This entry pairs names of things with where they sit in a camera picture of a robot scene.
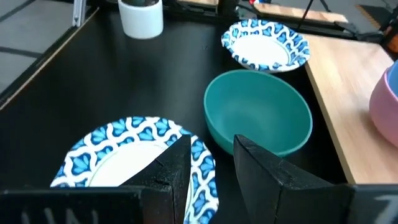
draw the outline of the white mug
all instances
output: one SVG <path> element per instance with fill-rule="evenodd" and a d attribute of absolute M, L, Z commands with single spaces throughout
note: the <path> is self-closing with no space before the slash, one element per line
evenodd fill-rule
<path fill-rule="evenodd" d="M 135 39 L 150 39 L 163 31 L 162 0 L 151 6 L 130 6 L 118 0 L 123 31 Z"/>

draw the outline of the paper plate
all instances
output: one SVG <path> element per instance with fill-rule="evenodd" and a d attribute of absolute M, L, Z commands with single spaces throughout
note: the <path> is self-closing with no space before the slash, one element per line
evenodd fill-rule
<path fill-rule="evenodd" d="M 215 161 L 203 141 L 165 118 L 136 116 L 97 128 L 67 153 L 50 186 L 119 186 L 183 134 L 192 143 L 184 223 L 208 223 L 218 209 Z"/>
<path fill-rule="evenodd" d="M 233 24 L 221 37 L 232 58 L 248 69 L 287 72 L 310 58 L 308 41 L 287 26 L 260 19 Z"/>

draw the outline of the black table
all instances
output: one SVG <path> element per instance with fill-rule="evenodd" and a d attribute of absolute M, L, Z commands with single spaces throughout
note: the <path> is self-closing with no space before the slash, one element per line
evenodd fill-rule
<path fill-rule="evenodd" d="M 221 47 L 228 26 L 166 15 L 161 36 L 133 40 L 117 11 L 99 10 L 0 111 L 0 186 L 48 187 L 70 147 L 95 127 L 127 116 L 162 116 L 198 135 L 213 153 L 220 198 L 213 223 L 248 223 L 233 158 L 212 140 L 203 112 L 209 82 L 241 68 Z M 301 92 L 314 118 L 310 140 L 287 159 L 345 182 L 305 69 L 278 76 Z"/>

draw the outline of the cup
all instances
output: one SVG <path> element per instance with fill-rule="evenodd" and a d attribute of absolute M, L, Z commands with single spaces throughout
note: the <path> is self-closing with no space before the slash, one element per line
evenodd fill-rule
<path fill-rule="evenodd" d="M 118 0 L 124 33 L 135 39 L 150 39 L 163 31 L 162 0 Z"/>
<path fill-rule="evenodd" d="M 398 62 L 387 68 L 374 87 L 369 113 L 377 130 L 398 147 Z"/>

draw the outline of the blue patterned plate rim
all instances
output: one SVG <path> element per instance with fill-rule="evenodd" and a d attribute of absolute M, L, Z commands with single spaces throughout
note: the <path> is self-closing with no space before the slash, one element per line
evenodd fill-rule
<path fill-rule="evenodd" d="M 191 135 L 192 144 L 184 223 L 208 223 L 218 209 L 215 160 L 198 136 L 166 118 L 134 116 L 96 128 L 67 153 L 50 186 L 89 187 L 98 168 L 122 146 L 156 144 L 164 151 L 183 134 Z"/>
<path fill-rule="evenodd" d="M 274 39 L 289 57 L 287 63 L 275 62 L 273 64 L 262 64 L 251 62 L 244 55 L 237 54 L 233 45 L 236 40 L 247 35 L 264 35 Z M 248 69 L 263 72 L 287 72 L 302 66 L 310 58 L 310 46 L 302 34 L 291 28 L 278 23 L 262 19 L 246 19 L 234 23 L 221 36 L 223 47 L 227 48 L 232 58 Z"/>

